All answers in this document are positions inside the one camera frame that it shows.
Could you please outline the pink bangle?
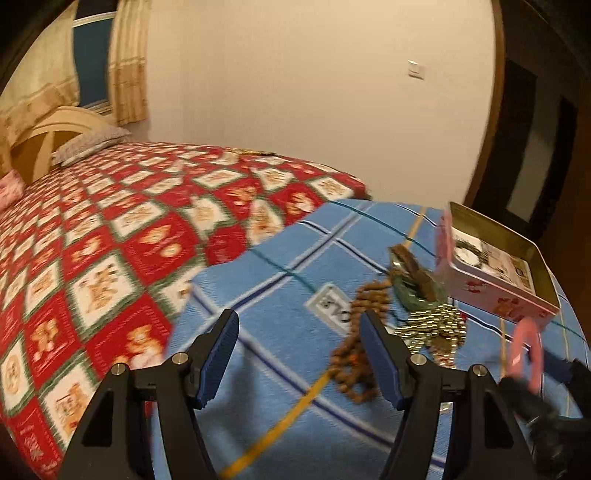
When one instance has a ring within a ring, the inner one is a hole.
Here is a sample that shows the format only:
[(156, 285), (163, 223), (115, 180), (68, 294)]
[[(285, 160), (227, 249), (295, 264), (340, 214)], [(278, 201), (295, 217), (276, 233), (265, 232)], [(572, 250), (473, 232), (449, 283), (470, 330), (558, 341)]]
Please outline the pink bangle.
[(526, 386), (536, 395), (542, 391), (544, 353), (541, 333), (537, 323), (529, 318), (521, 319), (514, 328), (509, 349), (506, 376), (525, 380)]

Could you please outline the green jade bangle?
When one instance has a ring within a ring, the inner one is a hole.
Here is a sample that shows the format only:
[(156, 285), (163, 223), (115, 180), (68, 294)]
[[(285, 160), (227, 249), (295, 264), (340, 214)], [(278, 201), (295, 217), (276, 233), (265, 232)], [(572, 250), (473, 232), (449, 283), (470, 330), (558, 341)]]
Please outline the green jade bangle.
[(425, 268), (421, 267), (422, 283), (417, 283), (401, 264), (391, 268), (391, 280), (398, 300), (411, 313), (431, 311), (446, 303), (448, 296), (445, 287)]

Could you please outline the pink metal tin box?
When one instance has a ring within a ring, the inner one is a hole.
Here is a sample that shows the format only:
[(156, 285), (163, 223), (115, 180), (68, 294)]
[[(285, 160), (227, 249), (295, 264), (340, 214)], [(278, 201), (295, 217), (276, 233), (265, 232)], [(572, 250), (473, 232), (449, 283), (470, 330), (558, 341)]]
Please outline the pink metal tin box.
[[(489, 276), (454, 256), (452, 228), (526, 260), (535, 294)], [(436, 233), (436, 277), (449, 295), (515, 323), (530, 317), (543, 329), (560, 310), (551, 273), (537, 245), (501, 223), (462, 204), (451, 202)]]

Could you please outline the blue plaid folded blanket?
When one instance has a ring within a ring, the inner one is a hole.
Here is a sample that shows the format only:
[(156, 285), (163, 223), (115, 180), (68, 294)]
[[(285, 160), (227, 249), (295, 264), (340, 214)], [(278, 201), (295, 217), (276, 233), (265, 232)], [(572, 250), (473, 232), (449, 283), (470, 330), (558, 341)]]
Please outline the blue plaid folded blanket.
[(197, 412), (219, 478), (380, 476), (402, 415), (382, 398), (346, 398), (328, 377), (329, 356), (348, 332), (356, 290), (386, 278), (392, 245), (434, 267), (440, 218), (417, 205), (339, 200), (191, 279), (168, 354), (222, 310), (239, 318), (221, 385)]

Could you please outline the paper leaflet in tin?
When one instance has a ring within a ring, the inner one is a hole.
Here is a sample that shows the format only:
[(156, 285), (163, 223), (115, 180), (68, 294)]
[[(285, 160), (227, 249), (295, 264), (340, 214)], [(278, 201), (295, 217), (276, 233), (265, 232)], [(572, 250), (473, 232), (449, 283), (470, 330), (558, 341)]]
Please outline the paper leaflet in tin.
[(454, 256), (483, 273), (535, 294), (528, 262), (475, 237), (452, 228)]

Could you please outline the pink pillow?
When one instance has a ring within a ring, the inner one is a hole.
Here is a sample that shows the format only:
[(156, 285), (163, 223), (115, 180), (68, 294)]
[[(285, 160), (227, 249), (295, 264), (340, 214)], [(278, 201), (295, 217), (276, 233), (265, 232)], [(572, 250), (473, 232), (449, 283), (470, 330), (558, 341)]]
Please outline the pink pillow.
[(20, 174), (12, 169), (0, 180), (0, 211), (3, 212), (19, 201), (23, 196), (26, 185)]

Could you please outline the cream wooden headboard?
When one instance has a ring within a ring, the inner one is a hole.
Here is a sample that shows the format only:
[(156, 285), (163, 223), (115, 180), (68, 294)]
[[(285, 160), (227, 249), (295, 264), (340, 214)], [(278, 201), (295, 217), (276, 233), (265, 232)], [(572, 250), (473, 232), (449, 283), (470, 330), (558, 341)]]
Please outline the cream wooden headboard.
[(25, 131), (10, 147), (11, 167), (26, 185), (47, 175), (52, 154), (72, 138), (112, 125), (112, 116), (73, 106), (61, 106)]

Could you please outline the checked pillow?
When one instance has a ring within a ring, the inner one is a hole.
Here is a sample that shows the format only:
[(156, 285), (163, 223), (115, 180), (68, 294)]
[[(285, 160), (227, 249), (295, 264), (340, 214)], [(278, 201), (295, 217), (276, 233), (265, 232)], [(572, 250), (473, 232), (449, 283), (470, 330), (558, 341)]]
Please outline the checked pillow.
[(51, 156), (51, 166), (66, 167), (107, 147), (129, 141), (131, 132), (125, 128), (106, 125), (75, 136), (61, 145)]

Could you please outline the beads on far bed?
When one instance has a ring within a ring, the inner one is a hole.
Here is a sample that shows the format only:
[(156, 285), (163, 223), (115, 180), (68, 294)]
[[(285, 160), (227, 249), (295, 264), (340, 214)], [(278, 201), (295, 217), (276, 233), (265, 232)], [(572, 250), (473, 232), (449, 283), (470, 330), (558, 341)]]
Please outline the beads on far bed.
[(254, 150), (254, 149), (232, 148), (229, 151), (231, 153), (235, 153), (236, 155), (248, 155), (248, 156), (257, 156), (257, 157), (268, 157), (268, 156), (276, 155), (276, 153), (274, 153), (273, 151)]

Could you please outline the yellow curtain left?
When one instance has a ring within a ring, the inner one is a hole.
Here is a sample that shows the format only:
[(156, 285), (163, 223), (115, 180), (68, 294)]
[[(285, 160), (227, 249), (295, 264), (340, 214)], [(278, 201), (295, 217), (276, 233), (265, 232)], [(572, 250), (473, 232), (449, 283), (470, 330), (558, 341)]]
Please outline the yellow curtain left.
[(74, 106), (80, 87), (73, 56), (76, 1), (43, 1), (1, 60), (1, 173), (12, 169), (11, 148), (40, 119)]

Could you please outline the yellow curtain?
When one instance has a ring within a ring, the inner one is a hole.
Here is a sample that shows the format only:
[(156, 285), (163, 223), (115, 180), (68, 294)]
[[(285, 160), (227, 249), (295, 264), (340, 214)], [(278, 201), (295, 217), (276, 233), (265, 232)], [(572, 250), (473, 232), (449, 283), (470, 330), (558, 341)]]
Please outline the yellow curtain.
[(40, 119), (74, 106), (80, 87), (73, 56), (76, 1), (43, 1), (1, 60), (1, 173), (12, 169), (11, 148)]
[(108, 100), (117, 125), (148, 117), (146, 93), (147, 33), (151, 2), (119, 1), (108, 53)]

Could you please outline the yellow curtain right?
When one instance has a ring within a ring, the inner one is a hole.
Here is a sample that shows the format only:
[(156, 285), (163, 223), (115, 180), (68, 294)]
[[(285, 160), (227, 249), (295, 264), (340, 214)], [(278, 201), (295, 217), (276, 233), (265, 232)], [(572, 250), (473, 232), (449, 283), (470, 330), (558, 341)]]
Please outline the yellow curtain right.
[(108, 100), (117, 125), (148, 117), (146, 93), (147, 33), (151, 2), (119, 1), (108, 53)]

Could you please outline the window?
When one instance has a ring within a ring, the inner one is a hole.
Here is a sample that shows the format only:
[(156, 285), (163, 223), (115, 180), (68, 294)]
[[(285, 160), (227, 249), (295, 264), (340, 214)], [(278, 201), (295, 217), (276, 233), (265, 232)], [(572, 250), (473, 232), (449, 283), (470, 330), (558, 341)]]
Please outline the window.
[(78, 18), (73, 23), (73, 53), (79, 84), (79, 106), (108, 107), (108, 55), (116, 12)]

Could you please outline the dark wooden door frame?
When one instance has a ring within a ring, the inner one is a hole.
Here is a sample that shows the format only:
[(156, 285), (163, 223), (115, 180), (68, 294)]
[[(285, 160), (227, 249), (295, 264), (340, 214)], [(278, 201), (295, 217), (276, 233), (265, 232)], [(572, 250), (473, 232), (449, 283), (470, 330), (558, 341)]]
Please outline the dark wooden door frame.
[(493, 93), (464, 203), (538, 241), (570, 168), (584, 70), (542, 2), (492, 6)]

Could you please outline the white wall switch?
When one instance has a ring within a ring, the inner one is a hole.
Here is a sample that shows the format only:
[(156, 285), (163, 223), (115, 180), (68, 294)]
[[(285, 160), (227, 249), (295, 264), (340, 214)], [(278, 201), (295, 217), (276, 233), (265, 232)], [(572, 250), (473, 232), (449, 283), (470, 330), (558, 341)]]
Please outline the white wall switch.
[(425, 79), (425, 68), (422, 64), (408, 60), (408, 75), (412, 78), (424, 80)]

